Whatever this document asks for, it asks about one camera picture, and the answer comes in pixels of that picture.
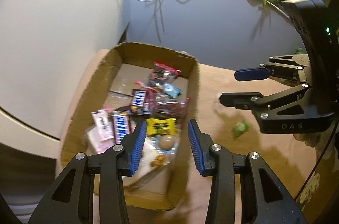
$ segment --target tan tablecloth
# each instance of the tan tablecloth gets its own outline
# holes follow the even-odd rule
[[[303,185],[316,162],[316,151],[296,141],[291,134],[261,134],[250,111],[226,108],[217,103],[221,92],[261,92],[270,95],[288,87],[271,79],[254,82],[237,82],[234,71],[200,65],[200,92],[197,122],[201,131],[211,135],[215,143],[232,152],[246,155],[257,151],[278,175],[294,196]],[[233,139],[232,127],[246,120],[250,130]],[[236,224],[241,220],[240,186],[236,196]],[[128,208],[131,224],[203,224],[210,198],[211,178],[203,178],[190,163],[189,182],[185,198],[177,208],[168,212]],[[94,197],[94,223],[99,223],[98,196]]]

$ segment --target wall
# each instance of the wall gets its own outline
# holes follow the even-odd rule
[[[290,21],[258,0],[131,1],[128,40],[186,51],[203,64],[240,69],[303,46]]]
[[[128,21],[124,0],[0,0],[0,107],[59,138],[86,65]]]

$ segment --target metal screw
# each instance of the metal screw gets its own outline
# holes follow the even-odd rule
[[[252,151],[252,152],[250,152],[250,157],[252,159],[258,159],[259,158],[259,154],[256,153],[255,151]]]
[[[78,159],[78,160],[84,159],[85,158],[85,153],[80,152],[80,153],[78,153],[75,156],[75,158]]]
[[[266,112],[264,112],[260,115],[261,119],[267,119],[267,117],[268,117],[268,113],[266,113]]]
[[[122,145],[115,145],[115,146],[113,147],[113,149],[114,149],[115,151],[121,151],[123,148],[124,148],[124,147],[123,147]]]
[[[212,145],[211,148],[212,148],[214,151],[219,151],[219,150],[221,150],[221,146],[218,145],[218,144]]]

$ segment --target plastic wrapper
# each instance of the plastic wrapper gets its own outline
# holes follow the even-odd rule
[[[172,135],[172,147],[169,149],[162,149],[160,145],[160,141],[163,137],[168,137],[168,135],[155,135],[155,136],[147,136],[149,138],[152,145],[155,147],[155,150],[162,155],[163,157],[155,158],[154,161],[150,162],[152,165],[162,164],[163,166],[167,166],[174,158],[178,149],[178,145],[180,142],[180,130],[177,129],[177,133]]]
[[[140,82],[140,81],[136,82],[135,84],[138,85],[138,86],[141,86],[141,87],[143,87],[143,88],[145,88],[145,89],[148,89],[148,90],[152,90],[152,91],[154,91],[154,92],[157,92],[157,93],[160,93],[160,92],[161,92],[160,89],[157,89],[157,88],[155,88],[155,87],[150,87],[150,86],[148,86],[148,85],[146,85],[146,84],[144,84],[143,82]]]
[[[150,108],[155,117],[182,119],[186,116],[188,103],[189,98],[176,101],[163,94],[150,96]]]
[[[131,100],[131,95],[122,95],[114,92],[109,92],[103,109],[105,109],[106,111],[114,111],[116,108],[130,105]]]
[[[92,126],[85,131],[83,142],[84,144],[87,144],[93,154],[103,153],[111,146],[115,145],[114,138],[100,140],[98,128],[96,126]]]
[[[149,85],[152,87],[161,87],[164,83],[172,83],[180,74],[180,70],[168,65],[159,62],[155,62],[154,65],[156,69],[149,75]]]

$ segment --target candy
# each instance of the candy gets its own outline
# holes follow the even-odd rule
[[[176,99],[181,95],[182,91],[180,88],[177,88],[172,84],[164,83],[164,93],[170,96],[172,99]]]
[[[174,118],[183,118],[187,113],[189,98],[181,101],[155,97],[153,101],[152,112],[157,116],[171,116]]]
[[[143,107],[146,100],[146,90],[133,90],[133,99],[131,101],[131,106]]]
[[[163,135],[159,140],[159,148],[164,151],[169,151],[173,148],[175,143],[175,136],[173,135]]]
[[[95,125],[98,128],[99,140],[104,141],[114,138],[111,124],[108,121],[108,113],[104,109],[92,112]]]
[[[165,156],[158,155],[153,161],[150,162],[151,167],[160,167],[165,163]]]
[[[155,62],[154,65],[157,68],[149,75],[149,84],[151,86],[160,87],[166,82],[171,83],[180,74],[180,70],[174,69],[168,65],[159,62]]]
[[[169,118],[166,120],[147,119],[147,135],[155,134],[170,134],[174,135],[175,130],[175,118]]]
[[[113,115],[113,130],[116,144],[120,144],[126,134],[131,133],[129,118],[124,115]]]
[[[233,128],[233,137],[236,139],[240,137],[244,132],[248,131],[249,126],[245,121],[242,121],[240,123],[237,123]]]

